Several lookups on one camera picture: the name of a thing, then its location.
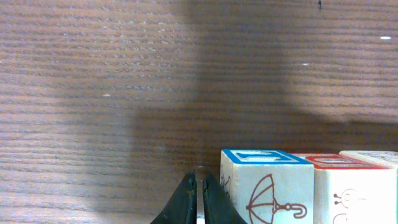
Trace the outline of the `blue sided wooden block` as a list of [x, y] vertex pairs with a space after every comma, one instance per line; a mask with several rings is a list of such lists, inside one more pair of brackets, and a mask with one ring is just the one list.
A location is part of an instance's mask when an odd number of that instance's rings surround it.
[[296, 153], [315, 168], [313, 222], [397, 224], [397, 171], [339, 154]]

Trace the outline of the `yellow sided wooden block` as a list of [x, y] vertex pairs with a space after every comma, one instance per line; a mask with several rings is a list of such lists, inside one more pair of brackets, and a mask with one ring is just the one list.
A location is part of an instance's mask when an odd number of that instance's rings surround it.
[[223, 149], [220, 184], [247, 223], [312, 224], [315, 168], [280, 150]]

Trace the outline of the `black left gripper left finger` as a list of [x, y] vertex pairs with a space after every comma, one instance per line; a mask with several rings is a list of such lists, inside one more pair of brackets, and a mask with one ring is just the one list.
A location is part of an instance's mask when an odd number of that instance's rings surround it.
[[197, 181], [189, 172], [181, 180], [162, 211], [150, 224], [196, 224]]

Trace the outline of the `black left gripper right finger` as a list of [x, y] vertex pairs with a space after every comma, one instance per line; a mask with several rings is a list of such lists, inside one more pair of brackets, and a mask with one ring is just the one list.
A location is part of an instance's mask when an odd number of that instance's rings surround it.
[[247, 224], [213, 174], [203, 180], [203, 203], [206, 224]]

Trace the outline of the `green letter N block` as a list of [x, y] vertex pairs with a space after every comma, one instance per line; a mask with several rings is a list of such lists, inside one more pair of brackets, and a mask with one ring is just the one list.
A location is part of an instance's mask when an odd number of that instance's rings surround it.
[[397, 169], [398, 156], [395, 151], [340, 151], [339, 155]]

